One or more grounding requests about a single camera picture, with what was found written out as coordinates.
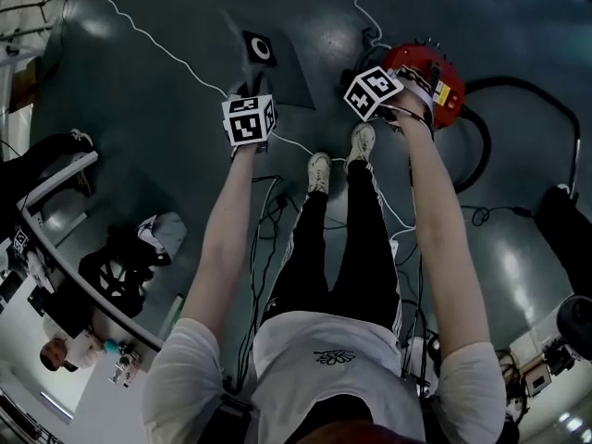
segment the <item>hair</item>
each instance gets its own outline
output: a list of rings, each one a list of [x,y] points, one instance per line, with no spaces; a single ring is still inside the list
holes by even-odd
[[[47,368],[47,370],[49,370],[50,372],[56,372],[57,369],[59,367],[56,367],[51,360],[49,360],[49,357],[47,355],[45,355],[43,353],[43,351],[41,351],[41,353],[39,354],[39,358],[41,359],[41,363],[43,364],[43,366],[45,368]]]

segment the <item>ceiling light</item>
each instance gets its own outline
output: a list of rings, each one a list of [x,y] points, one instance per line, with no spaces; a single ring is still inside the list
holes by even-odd
[[[585,444],[587,444],[588,442],[592,442],[592,431],[590,431],[590,429],[588,428],[586,431],[582,433],[580,439],[582,439],[582,442],[584,442]]]
[[[567,427],[567,430],[568,431],[570,431],[571,433],[573,433],[581,425],[582,425],[582,420],[580,418],[574,418],[572,421],[570,421],[566,425],[566,427]]]

